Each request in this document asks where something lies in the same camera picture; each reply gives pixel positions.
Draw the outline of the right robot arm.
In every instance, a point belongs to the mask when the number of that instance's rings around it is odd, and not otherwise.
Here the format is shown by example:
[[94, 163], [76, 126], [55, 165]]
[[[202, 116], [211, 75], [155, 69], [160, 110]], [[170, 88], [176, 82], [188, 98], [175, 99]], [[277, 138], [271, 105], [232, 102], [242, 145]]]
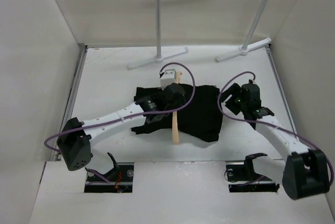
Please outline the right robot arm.
[[329, 191], [331, 183], [326, 155], [320, 149], [311, 149], [301, 143], [293, 132], [280, 126], [274, 113], [261, 105], [260, 88], [255, 83], [232, 84], [220, 93], [218, 105], [225, 105], [235, 115], [242, 113], [243, 121], [261, 134], [284, 161], [277, 163], [264, 153], [248, 155], [242, 168], [247, 179], [264, 175], [281, 184], [293, 200]]

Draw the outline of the black trousers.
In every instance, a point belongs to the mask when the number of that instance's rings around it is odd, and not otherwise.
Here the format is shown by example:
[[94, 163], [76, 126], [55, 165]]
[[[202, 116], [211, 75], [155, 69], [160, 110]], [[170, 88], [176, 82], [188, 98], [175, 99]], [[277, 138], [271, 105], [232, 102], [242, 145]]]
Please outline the black trousers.
[[[188, 84], [181, 84], [181, 86], [186, 91], [186, 101], [188, 101], [193, 88]], [[134, 100], [152, 95], [159, 90], [158, 87], [137, 87]], [[178, 130], [205, 142], [218, 141], [223, 120], [223, 115], [217, 106], [218, 95], [219, 89], [216, 86], [196, 86], [191, 103], [177, 112]], [[131, 128], [131, 131], [140, 135], [150, 134], [161, 129], [172, 129], [172, 114], [159, 122]]]

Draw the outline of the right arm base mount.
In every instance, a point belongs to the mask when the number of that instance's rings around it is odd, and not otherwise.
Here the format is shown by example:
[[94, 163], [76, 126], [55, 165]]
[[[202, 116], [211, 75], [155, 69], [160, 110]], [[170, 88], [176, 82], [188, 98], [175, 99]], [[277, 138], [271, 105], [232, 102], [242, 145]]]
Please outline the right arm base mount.
[[265, 153], [250, 154], [240, 162], [227, 162], [224, 177], [230, 193], [277, 193], [280, 184], [254, 171], [253, 161], [267, 157]]

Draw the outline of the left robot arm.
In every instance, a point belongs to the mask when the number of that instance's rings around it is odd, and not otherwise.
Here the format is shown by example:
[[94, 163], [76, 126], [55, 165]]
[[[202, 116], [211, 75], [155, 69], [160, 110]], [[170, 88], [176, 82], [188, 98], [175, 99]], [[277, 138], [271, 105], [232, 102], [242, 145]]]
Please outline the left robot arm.
[[97, 157], [92, 147], [122, 131], [161, 122], [170, 114], [141, 115], [143, 112], [166, 111], [179, 108], [186, 103], [186, 92], [179, 84], [182, 73], [175, 69], [160, 74], [161, 87], [150, 95], [136, 99], [129, 106], [93, 120], [69, 119], [62, 132], [77, 129], [59, 136], [57, 145], [69, 171], [84, 167], [92, 169]]

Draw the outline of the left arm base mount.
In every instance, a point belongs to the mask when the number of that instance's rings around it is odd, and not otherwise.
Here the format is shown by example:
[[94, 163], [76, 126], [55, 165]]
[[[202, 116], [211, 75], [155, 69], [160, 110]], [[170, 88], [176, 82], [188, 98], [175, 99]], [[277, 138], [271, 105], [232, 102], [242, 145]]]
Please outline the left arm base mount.
[[118, 163], [110, 152], [107, 155], [111, 159], [113, 167], [105, 174], [86, 168], [87, 177], [84, 192], [132, 193], [135, 164]]

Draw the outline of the beige plastic hanger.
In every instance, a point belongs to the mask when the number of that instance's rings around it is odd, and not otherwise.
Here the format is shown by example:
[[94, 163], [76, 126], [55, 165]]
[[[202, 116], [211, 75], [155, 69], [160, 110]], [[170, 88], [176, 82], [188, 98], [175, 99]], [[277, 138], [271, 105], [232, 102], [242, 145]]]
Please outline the beige plastic hanger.
[[[182, 72], [176, 73], [175, 83], [178, 84], [180, 82], [181, 76], [182, 76]], [[172, 141], [174, 145], [178, 145], [180, 143], [176, 111], [174, 111], [172, 114]]]

